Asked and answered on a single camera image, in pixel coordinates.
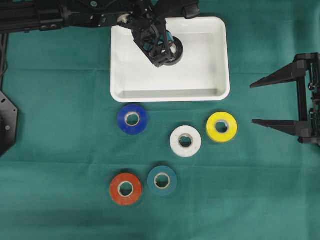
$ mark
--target blue tape roll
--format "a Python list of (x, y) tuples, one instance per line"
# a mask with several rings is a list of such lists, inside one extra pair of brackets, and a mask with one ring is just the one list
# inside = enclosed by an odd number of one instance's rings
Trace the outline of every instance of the blue tape roll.
[[(127, 123), (128, 115), (135, 114), (138, 116), (139, 120), (136, 125), (129, 125)], [(117, 115), (117, 123), (119, 128), (129, 135), (137, 135), (142, 133), (148, 124), (148, 115), (146, 110), (135, 104), (127, 105), (120, 110)]]
[[(160, 188), (156, 185), (156, 179), (159, 175), (165, 175), (168, 177), (168, 185)], [(152, 169), (148, 175), (147, 184), (150, 191), (157, 196), (168, 196), (177, 187), (177, 175), (176, 173), (167, 166), (157, 166)]]

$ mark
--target green tablecloth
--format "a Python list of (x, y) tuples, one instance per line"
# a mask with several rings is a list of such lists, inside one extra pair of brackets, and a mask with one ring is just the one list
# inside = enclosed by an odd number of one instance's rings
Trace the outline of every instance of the green tablecloth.
[[(320, 51), (320, 2), (201, 0), (200, 8), (226, 23), (231, 93), (220, 102), (143, 103), (150, 121), (138, 136), (117, 127), (124, 105), (110, 95), (109, 28), (10, 36), (3, 90), (20, 112), (17, 143), (0, 159), (1, 240), (320, 239), (320, 149), (251, 124), (298, 119), (296, 86), (249, 89), (295, 54)], [(226, 144), (205, 133), (218, 110), (239, 124)], [(203, 139), (187, 159), (169, 145), (183, 124)], [(159, 164), (178, 175), (170, 197), (146, 185)], [(144, 187), (131, 207), (108, 193), (125, 169)]]

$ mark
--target tape roll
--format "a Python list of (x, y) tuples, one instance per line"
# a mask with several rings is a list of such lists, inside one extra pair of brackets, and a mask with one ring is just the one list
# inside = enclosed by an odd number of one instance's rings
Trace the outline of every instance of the tape roll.
[[(189, 138), (190, 145), (183, 146), (181, 139)], [(182, 158), (190, 158), (195, 155), (201, 148), (202, 140), (200, 133), (191, 126), (180, 126), (173, 131), (170, 137), (170, 146), (172, 151)]]
[[(167, 177), (167, 185), (159, 185), (159, 177)], [(167, 166), (157, 166), (148, 175), (147, 184), (150, 191), (157, 196), (168, 196), (177, 187), (177, 175)]]
[[(123, 184), (130, 184), (132, 191), (129, 195), (124, 196), (120, 188)], [(137, 202), (142, 195), (142, 185), (139, 179), (130, 173), (121, 173), (111, 182), (109, 193), (112, 200), (120, 206), (130, 206)]]
[[(226, 132), (219, 132), (217, 124), (224, 123)], [(238, 132), (238, 124), (236, 119), (227, 112), (216, 112), (206, 123), (206, 133), (211, 140), (216, 143), (227, 143), (232, 140)]]
[[(134, 125), (128, 123), (128, 118), (136, 115), (138, 121)], [(146, 110), (135, 104), (127, 105), (120, 110), (117, 115), (117, 123), (119, 128), (129, 135), (138, 135), (142, 133), (148, 125), (148, 115)]]

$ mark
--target yellow tape roll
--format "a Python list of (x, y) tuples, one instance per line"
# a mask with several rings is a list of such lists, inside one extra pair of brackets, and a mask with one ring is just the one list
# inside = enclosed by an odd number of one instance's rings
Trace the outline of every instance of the yellow tape roll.
[[(227, 131), (221, 133), (217, 130), (217, 123), (224, 123)], [(236, 119), (227, 112), (217, 112), (213, 114), (206, 123), (206, 134), (211, 140), (217, 143), (226, 143), (232, 140), (238, 132)]]

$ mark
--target white tray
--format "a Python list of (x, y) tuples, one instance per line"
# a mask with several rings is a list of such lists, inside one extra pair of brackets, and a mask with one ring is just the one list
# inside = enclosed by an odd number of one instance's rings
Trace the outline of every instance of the white tray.
[(168, 18), (182, 41), (182, 60), (157, 68), (134, 43), (131, 31), (111, 30), (111, 95), (121, 103), (220, 101), (230, 92), (227, 34), (217, 17)]

